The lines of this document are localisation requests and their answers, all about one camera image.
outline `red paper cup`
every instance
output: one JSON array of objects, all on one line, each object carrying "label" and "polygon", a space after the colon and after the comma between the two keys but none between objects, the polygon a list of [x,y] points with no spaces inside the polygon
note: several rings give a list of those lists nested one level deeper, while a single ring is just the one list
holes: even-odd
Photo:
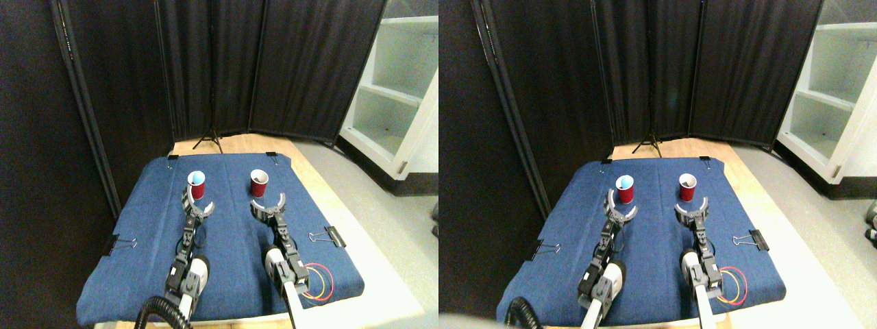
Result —
[{"label": "red paper cup", "polygon": [[679,176],[679,197],[682,201],[690,202],[695,198],[695,186],[697,186],[697,178],[691,174],[682,174]]},{"label": "red paper cup", "polygon": [[624,176],[618,177],[618,179],[615,180],[615,187],[616,189],[618,189],[618,198],[621,199],[621,203],[629,204],[631,201],[633,201],[633,184],[631,184],[631,186],[627,189],[622,189],[622,178],[624,178]]},{"label": "red paper cup", "polygon": [[199,171],[193,171],[189,173],[189,185],[192,185],[192,198],[194,198],[195,200],[200,200],[202,197],[204,197],[204,183],[207,182],[206,177],[204,179],[204,182],[201,182],[200,184],[195,185],[192,182],[192,178],[195,176],[195,173],[198,172]]},{"label": "red paper cup", "polygon": [[250,172],[250,194],[254,197],[265,195],[265,187],[268,186],[268,173],[255,169]]}]

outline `black curtain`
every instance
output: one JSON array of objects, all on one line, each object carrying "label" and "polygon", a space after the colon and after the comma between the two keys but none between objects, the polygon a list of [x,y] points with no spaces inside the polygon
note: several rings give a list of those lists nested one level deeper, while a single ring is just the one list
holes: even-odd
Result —
[{"label": "black curtain", "polygon": [[615,145],[649,133],[649,53],[644,0],[594,0]]},{"label": "black curtain", "polygon": [[688,134],[700,11],[699,0],[648,0],[649,92],[659,139]]},{"label": "black curtain", "polygon": [[821,2],[707,2],[692,135],[773,145]]},{"label": "black curtain", "polygon": [[174,140],[210,129],[210,6],[207,1],[158,1],[161,47]]},{"label": "black curtain", "polygon": [[250,129],[334,141],[384,1],[267,1]]},{"label": "black curtain", "polygon": [[0,314],[4,328],[72,328],[112,232],[63,52],[55,2],[0,3]]},{"label": "black curtain", "polygon": [[688,134],[701,2],[596,0],[615,145]]},{"label": "black curtain", "polygon": [[149,2],[62,3],[83,97],[124,206],[142,168],[174,144],[155,9]]},{"label": "black curtain", "polygon": [[245,132],[266,1],[158,1],[175,140]]},{"label": "black curtain", "polygon": [[212,2],[216,129],[245,132],[250,118],[264,1]]},{"label": "black curtain", "polygon": [[592,11],[581,0],[483,3],[486,51],[496,51],[510,119],[520,120],[550,210],[578,168],[612,153]]},{"label": "black curtain", "polygon": [[438,311],[490,318],[543,222],[472,6],[444,1],[439,11],[441,239],[451,242],[439,245]]}]

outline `gray floor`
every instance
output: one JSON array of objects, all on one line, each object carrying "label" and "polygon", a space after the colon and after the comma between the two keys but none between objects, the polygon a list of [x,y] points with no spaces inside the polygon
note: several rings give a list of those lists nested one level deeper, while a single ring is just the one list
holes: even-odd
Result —
[{"label": "gray floor", "polygon": [[756,147],[731,146],[807,243],[862,325],[877,328],[877,248],[864,235],[865,211],[873,200],[829,200],[785,162]]},{"label": "gray floor", "polygon": [[432,207],[439,197],[394,197],[340,152],[293,139],[311,165],[359,220],[427,313],[439,311],[439,240]]}]

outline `blue fabric mat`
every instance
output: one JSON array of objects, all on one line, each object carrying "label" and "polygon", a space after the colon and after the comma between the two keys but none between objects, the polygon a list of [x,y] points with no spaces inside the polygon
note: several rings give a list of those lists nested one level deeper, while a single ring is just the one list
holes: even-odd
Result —
[{"label": "blue fabric mat", "polygon": [[[784,298],[786,286],[768,252],[751,245],[734,246],[732,236],[748,235],[755,227],[724,176],[724,163],[713,159],[711,169],[707,169],[704,162],[697,158],[636,159],[613,161],[609,165],[591,162],[580,168],[539,234],[546,244],[560,243],[560,252],[540,254],[534,261],[524,263],[496,307],[497,320],[505,318],[512,299],[523,296],[543,325],[581,325],[586,310],[576,303],[576,288],[606,223],[603,199],[620,175],[633,176],[634,199],[630,204],[621,204],[616,193],[617,209],[627,213],[636,205],[639,214],[618,236],[624,249],[616,256],[624,261],[627,276],[602,325],[639,325],[697,317],[697,306],[679,269],[680,254],[693,245],[694,238],[688,228],[676,221],[674,205],[679,203],[685,210],[695,210],[703,197],[709,197],[707,235],[716,245],[717,265],[737,267],[749,281],[749,295],[742,306],[727,306],[711,299],[712,311],[724,313],[731,311],[731,307],[750,307]],[[679,176],[684,173],[697,177],[695,199],[690,203],[679,199]],[[729,276],[724,278],[725,295],[734,297],[737,286]]]},{"label": "blue fabric mat", "polygon": [[[206,175],[204,197],[196,205],[203,209],[212,201],[216,210],[200,229],[207,231],[206,245],[199,253],[210,261],[210,279],[193,320],[249,318],[286,311],[262,265],[260,246],[270,244],[274,236],[267,225],[250,214],[249,180],[253,169],[265,170],[269,177],[260,204],[277,205],[280,193],[286,193],[284,219],[302,261],[321,263],[334,275],[335,292],[329,302],[361,295],[365,283],[347,251],[331,242],[308,240],[308,232],[325,232],[323,227],[329,223],[293,172],[289,158],[279,155],[276,159],[278,165],[265,154],[209,154],[181,156],[176,161],[159,158],[146,165],[114,230],[120,239],[136,238],[137,247],[118,249],[101,258],[76,303],[79,324],[133,321],[147,298],[164,295],[165,278],[185,219],[180,198],[187,176],[194,170]],[[311,272],[311,294],[318,294],[321,288],[319,278]],[[300,299],[304,308],[313,306],[309,299]]]}]

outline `gripper jaw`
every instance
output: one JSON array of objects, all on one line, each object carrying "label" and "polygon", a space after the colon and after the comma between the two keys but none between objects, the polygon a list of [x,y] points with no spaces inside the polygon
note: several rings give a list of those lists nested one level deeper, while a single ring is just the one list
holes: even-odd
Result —
[{"label": "gripper jaw", "polygon": [[186,216],[198,218],[199,221],[203,222],[213,213],[215,207],[210,202],[203,210],[198,208],[195,205],[195,198],[192,197],[192,185],[188,185],[186,186],[186,192],[182,194],[182,208],[186,212]]},{"label": "gripper jaw", "polygon": [[268,220],[277,214],[282,216],[284,211],[286,211],[286,194],[283,193],[280,194],[280,201],[277,202],[277,205],[270,208],[265,208],[257,203],[256,200],[250,201],[250,213],[262,223],[267,223]]},{"label": "gripper jaw", "polygon": [[709,216],[709,198],[703,198],[703,204],[696,211],[685,211],[679,204],[676,204],[676,220],[679,221],[679,224],[684,226],[691,226],[691,223],[695,222],[696,219],[702,219],[704,222],[707,220],[707,216]]},{"label": "gripper jaw", "polygon": [[606,212],[606,218],[609,220],[616,222],[620,225],[631,221],[634,217],[637,216],[637,212],[639,208],[637,206],[633,206],[633,209],[624,215],[621,211],[617,211],[615,209],[615,190],[609,189],[609,193],[606,195],[606,200],[603,201],[603,209]]}]

